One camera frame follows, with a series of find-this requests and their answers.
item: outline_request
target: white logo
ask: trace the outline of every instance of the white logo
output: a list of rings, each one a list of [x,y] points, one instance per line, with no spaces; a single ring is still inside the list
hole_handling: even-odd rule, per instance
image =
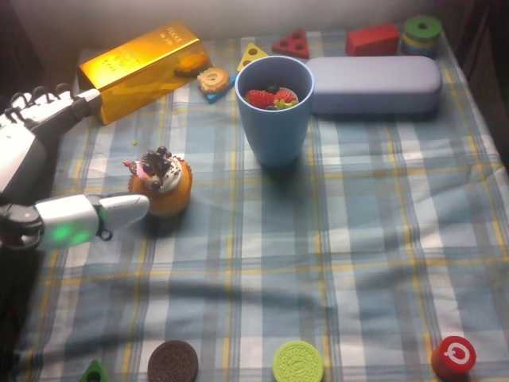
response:
[[[454,349],[456,349],[456,348],[463,350],[463,353],[464,353],[463,358],[460,359],[455,356]],[[470,352],[468,351],[468,349],[464,345],[459,344],[457,342],[453,342],[451,345],[449,345],[449,347],[447,348],[447,352],[445,352],[444,355],[449,357],[451,359],[451,361],[456,364],[466,364],[468,362],[468,360],[470,359]]]

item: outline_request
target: tablecloth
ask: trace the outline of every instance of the tablecloth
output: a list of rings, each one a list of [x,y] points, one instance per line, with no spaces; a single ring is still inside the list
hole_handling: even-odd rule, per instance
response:
[[[344,55],[345,37],[308,32],[311,57]],[[269,53],[278,38],[206,48],[235,72],[248,43]],[[152,351],[180,339],[198,381],[267,381],[300,339],[327,381],[431,381],[433,347],[458,334],[477,352],[473,380],[508,381],[509,182],[444,38],[437,63],[436,115],[313,117],[285,176],[255,161],[235,92],[209,105],[196,81],[76,126],[55,196],[125,191],[122,161],[166,145],[192,167],[192,200],[179,220],[46,254],[19,377],[77,381],[97,359],[110,380],[145,381]]]

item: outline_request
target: purple case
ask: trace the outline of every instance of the purple case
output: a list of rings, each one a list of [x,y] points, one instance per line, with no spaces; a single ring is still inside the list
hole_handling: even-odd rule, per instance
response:
[[[320,57],[307,65],[315,114],[425,113],[440,99],[440,69],[428,57]]]

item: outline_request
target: dark background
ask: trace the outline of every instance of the dark background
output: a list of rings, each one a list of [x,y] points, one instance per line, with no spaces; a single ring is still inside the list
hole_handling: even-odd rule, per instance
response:
[[[441,4],[437,16],[467,76],[506,169],[509,166],[509,0],[469,0]],[[16,92],[39,85],[54,89],[71,83],[73,72],[47,74],[23,32],[10,3],[0,0],[0,111]],[[26,204],[51,192],[58,141],[29,193]],[[0,248],[0,352],[13,349],[30,305],[44,254],[10,253]],[[0,376],[2,354],[0,353]]]

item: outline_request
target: cup rim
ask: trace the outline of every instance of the cup rim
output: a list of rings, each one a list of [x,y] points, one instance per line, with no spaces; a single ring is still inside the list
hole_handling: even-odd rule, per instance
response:
[[[302,100],[302,101],[299,101],[299,103],[293,107],[289,107],[288,109],[281,109],[281,110],[265,110],[265,109],[259,109],[257,107],[254,107],[253,105],[251,105],[250,103],[246,102],[246,100],[244,99],[244,97],[242,97],[240,95],[240,92],[239,92],[239,78],[241,77],[241,75],[243,74],[244,70],[246,68],[248,68],[249,66],[251,66],[252,64],[254,64],[255,62],[258,62],[258,61],[261,61],[261,60],[269,60],[269,59],[274,59],[274,58],[284,58],[286,60],[292,60],[292,61],[295,61],[297,62],[299,65],[303,66],[305,68],[305,70],[309,73],[309,78],[311,78],[311,90],[309,90],[309,93],[308,95]],[[299,60],[297,60],[296,58],[293,58],[293,57],[288,57],[288,56],[281,56],[281,55],[278,55],[278,56],[267,56],[267,57],[262,57],[262,58],[258,58],[257,60],[254,60],[252,62],[250,62],[249,64],[247,64],[246,66],[244,66],[242,68],[242,70],[239,72],[239,74],[237,75],[237,77],[235,78],[235,94],[237,95],[237,98],[240,99],[241,102],[243,102],[245,105],[247,105],[248,107],[250,107],[251,109],[253,110],[256,110],[256,111],[266,111],[267,113],[284,113],[284,112],[287,112],[287,111],[292,111],[294,108],[298,107],[301,103],[304,103],[309,97],[311,97],[313,95],[313,92],[314,92],[314,88],[315,88],[315,79],[313,77],[313,73],[311,72],[311,69],[308,68],[308,66],[302,62],[300,62]]]

